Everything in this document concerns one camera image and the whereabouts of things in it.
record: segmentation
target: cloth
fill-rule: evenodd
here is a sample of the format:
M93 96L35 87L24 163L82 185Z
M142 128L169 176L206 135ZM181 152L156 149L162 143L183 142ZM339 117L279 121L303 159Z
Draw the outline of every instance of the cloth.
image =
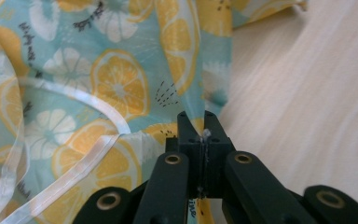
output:
M178 113L201 135L226 103L233 28L294 4L0 0L0 222L71 223L145 182Z

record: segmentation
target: wooden floor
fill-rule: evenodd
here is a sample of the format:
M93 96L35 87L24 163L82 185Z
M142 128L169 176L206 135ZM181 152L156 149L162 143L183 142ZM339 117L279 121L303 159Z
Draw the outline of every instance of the wooden floor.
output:
M220 119L237 150L297 193L324 184L358 201L358 1L310 0L236 30L233 45Z

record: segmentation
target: metal screw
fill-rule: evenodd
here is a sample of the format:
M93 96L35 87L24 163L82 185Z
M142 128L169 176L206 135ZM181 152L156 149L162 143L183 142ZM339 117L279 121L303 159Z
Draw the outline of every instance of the metal screw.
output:
M101 210L109 210L120 204L121 197L117 192L105 193L97 201L97 207Z
M336 193L327 190L320 190L316 193L316 198L321 203L333 208L343 208L345 206L344 200L342 200Z
M238 154L235 156L235 161L239 162L239 163L251 163L252 162L252 158L244 155L244 154Z
M178 164L181 161L180 157L177 155L169 155L165 158L165 162L167 162L168 164Z

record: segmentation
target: white flower print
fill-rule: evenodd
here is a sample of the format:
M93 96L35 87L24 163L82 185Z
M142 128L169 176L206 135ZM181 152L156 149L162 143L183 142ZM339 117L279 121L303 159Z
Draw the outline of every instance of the white flower print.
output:
M94 20L94 24L98 30L107 35L109 40L114 43L128 39L135 34L138 29L138 22L145 20L151 11L153 1L144 1L142 4L131 4L131 1L102 1L104 6L101 16ZM140 15L130 13L129 4L132 9L142 11Z
M31 160L47 159L72 135L76 123L62 109L43 111L25 126L25 143Z
M56 1L33 0L30 20L33 29L45 40L51 41L57 34L60 8Z
M90 92L91 63L75 49L58 49L43 69L53 75L56 83Z

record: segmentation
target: light wood surface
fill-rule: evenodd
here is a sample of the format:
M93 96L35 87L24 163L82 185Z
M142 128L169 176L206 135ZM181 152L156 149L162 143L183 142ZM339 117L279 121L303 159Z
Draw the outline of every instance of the light wood surface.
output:
M297 193L324 184L358 201L358 1L310 0L236 30L233 47L220 120L237 150Z

